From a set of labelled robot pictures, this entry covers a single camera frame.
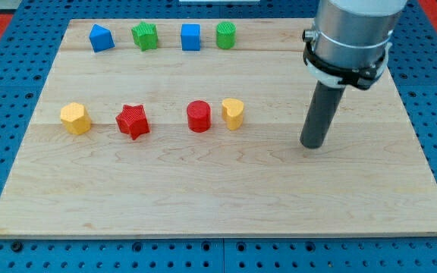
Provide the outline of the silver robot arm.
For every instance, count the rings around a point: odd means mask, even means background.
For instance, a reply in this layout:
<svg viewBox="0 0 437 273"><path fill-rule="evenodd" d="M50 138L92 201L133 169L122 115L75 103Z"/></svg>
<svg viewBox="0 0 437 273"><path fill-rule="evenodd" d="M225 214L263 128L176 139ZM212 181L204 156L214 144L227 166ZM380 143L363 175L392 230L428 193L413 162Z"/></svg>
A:
<svg viewBox="0 0 437 273"><path fill-rule="evenodd" d="M307 70L332 89L369 89L387 68L390 38L407 0L320 0L305 29Z"/></svg>

